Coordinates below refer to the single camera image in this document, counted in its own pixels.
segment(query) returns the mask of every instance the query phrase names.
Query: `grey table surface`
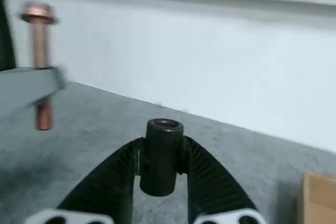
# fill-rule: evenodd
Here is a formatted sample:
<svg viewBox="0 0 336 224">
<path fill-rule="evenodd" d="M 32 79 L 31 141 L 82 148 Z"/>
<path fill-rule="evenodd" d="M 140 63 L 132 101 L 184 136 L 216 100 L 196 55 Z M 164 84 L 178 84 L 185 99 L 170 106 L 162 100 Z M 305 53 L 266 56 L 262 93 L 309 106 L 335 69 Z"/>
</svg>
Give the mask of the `grey table surface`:
<svg viewBox="0 0 336 224">
<path fill-rule="evenodd" d="M 159 105 L 69 83 L 53 98 L 55 128 L 34 129 L 34 110 L 0 120 L 0 222 L 19 224 L 56 207 L 94 167 L 145 134 L 152 118 L 182 122 L 188 135 L 236 178 L 270 224 L 295 223 L 306 170 L 336 176 L 336 155 Z M 154 198 L 134 184 L 133 223 L 187 223 L 186 176 Z"/>
</svg>

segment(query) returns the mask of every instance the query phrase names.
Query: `brown cardboard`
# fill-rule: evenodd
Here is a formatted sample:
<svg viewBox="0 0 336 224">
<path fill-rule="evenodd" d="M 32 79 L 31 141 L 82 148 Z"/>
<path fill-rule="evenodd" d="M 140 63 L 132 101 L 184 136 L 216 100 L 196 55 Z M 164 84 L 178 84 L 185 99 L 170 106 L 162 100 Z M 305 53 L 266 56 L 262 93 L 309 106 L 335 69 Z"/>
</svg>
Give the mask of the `brown cardboard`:
<svg viewBox="0 0 336 224">
<path fill-rule="evenodd" d="M 306 173 L 298 203 L 298 224 L 335 224 L 336 179 Z"/>
</svg>

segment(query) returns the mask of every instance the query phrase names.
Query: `grey metal bar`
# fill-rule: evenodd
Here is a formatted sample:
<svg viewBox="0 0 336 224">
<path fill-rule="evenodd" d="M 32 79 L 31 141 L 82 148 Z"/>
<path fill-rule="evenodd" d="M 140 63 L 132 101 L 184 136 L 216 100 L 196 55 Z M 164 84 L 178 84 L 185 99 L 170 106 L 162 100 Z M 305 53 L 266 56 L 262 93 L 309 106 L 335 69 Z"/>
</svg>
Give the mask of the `grey metal bar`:
<svg viewBox="0 0 336 224">
<path fill-rule="evenodd" d="M 0 118 L 64 87 L 65 81 L 57 68 L 0 72 Z"/>
</svg>

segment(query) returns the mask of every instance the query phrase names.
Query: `black cylindrical spacer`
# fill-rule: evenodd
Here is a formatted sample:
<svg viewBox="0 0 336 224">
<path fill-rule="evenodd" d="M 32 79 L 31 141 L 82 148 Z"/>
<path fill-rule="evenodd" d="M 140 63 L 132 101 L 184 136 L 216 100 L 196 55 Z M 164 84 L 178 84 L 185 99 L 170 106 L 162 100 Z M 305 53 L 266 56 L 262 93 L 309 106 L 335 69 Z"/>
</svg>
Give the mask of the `black cylindrical spacer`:
<svg viewBox="0 0 336 224">
<path fill-rule="evenodd" d="M 177 121 L 148 121 L 140 174 L 140 187 L 144 193 L 166 196 L 174 191 L 183 130 L 183 125 Z"/>
</svg>

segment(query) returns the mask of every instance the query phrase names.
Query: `white wall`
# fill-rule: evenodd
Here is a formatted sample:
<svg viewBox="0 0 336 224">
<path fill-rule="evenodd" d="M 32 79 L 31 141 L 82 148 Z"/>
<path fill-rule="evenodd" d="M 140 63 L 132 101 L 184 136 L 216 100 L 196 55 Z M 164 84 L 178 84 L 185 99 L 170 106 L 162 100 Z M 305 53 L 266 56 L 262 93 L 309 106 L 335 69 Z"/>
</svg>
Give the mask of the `white wall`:
<svg viewBox="0 0 336 224">
<path fill-rule="evenodd" d="M 21 66 L 28 0 L 6 0 Z M 54 64 L 100 89 L 336 151 L 336 8 L 261 0 L 33 0 Z"/>
</svg>

